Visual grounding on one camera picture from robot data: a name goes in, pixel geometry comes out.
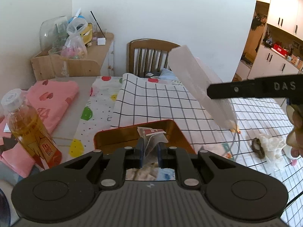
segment chair backrest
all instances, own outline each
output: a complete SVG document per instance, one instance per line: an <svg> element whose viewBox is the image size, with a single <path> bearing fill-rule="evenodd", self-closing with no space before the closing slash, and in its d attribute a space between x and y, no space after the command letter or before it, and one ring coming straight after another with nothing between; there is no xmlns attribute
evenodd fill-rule
<svg viewBox="0 0 303 227"><path fill-rule="evenodd" d="M128 52L129 72L138 77L144 77L146 72L159 72L161 68L167 68L169 51L179 46L158 39L137 39L131 41Z"/></svg>

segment plastic bag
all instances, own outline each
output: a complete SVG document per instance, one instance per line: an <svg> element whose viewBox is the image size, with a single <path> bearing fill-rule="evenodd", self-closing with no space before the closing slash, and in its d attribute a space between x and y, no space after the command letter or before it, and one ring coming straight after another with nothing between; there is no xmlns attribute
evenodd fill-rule
<svg viewBox="0 0 303 227"><path fill-rule="evenodd" d="M231 99L212 100L207 95L210 84L222 82L212 69L199 58L195 58L186 45L172 49L168 63L185 88L206 109L218 126L230 130L238 128Z"/></svg>
<svg viewBox="0 0 303 227"><path fill-rule="evenodd" d="M263 133L257 135L257 138L264 150L269 171L285 170L285 161L282 156L282 149L286 146L285 140Z"/></svg>
<svg viewBox="0 0 303 227"><path fill-rule="evenodd" d="M161 74L158 79L179 81L178 78L176 77L176 75L172 71L170 71L166 68L162 68Z"/></svg>
<svg viewBox="0 0 303 227"><path fill-rule="evenodd" d="M67 33L69 37L66 40L65 46L67 47L68 54L72 59L81 59L87 57L87 49L83 42L80 33L87 27L87 21L83 18L75 18L67 26Z"/></svg>
<svg viewBox="0 0 303 227"><path fill-rule="evenodd" d="M144 138L144 157L143 164L154 163L158 161L158 151L156 145L159 142L168 142L162 129L152 129L138 127L140 137Z"/></svg>

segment wire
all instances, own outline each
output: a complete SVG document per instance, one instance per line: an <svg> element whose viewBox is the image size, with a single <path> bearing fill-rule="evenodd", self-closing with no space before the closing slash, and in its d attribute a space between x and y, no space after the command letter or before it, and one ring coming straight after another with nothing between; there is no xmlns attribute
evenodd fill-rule
<svg viewBox="0 0 303 227"><path fill-rule="evenodd" d="M240 136L239 136L239 132L238 132L238 124L236 123L236 132L234 133L234 137L233 137L232 144L231 144L231 146L229 147L229 150L227 150L227 151L222 155L222 157L224 157L228 152L230 152L230 153L232 154L231 148L232 148L232 146L234 145L235 138L236 138L236 134L238 135L238 152L237 152L237 154L239 154L239 150L240 150Z"/></svg>

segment grid pattern tablecloth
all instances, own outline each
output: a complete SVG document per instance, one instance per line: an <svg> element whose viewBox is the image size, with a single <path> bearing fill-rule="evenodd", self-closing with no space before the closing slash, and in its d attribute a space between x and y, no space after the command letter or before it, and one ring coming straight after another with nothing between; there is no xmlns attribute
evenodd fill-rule
<svg viewBox="0 0 303 227"><path fill-rule="evenodd" d="M284 157L284 171L272 171L265 159L259 159L250 145L260 133L272 137L286 138L292 130L286 114L273 99L232 99L241 130L240 149L233 146L232 154L242 165L276 177L284 183L289 192L289 201L303 191L303 160L296 166ZM129 126L163 119L174 120L184 133L193 149L198 152L204 146L221 143L232 144L233 134L221 129L209 113L184 88L155 84L126 73L122 88L117 96L111 120L112 127ZM303 197L293 202L283 213L282 219L290 226L303 226Z"/></svg>

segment polka dot tablecloth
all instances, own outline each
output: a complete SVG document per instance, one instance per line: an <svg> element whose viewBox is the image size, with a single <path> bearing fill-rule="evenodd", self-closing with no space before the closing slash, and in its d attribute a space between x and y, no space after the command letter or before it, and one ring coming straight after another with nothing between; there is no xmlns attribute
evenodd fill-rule
<svg viewBox="0 0 303 227"><path fill-rule="evenodd" d="M144 79L149 82L181 85L179 81ZM117 94L122 87L122 77L97 77L91 87L90 98L81 115L67 160L94 150L94 135L111 129L110 121Z"/></svg>

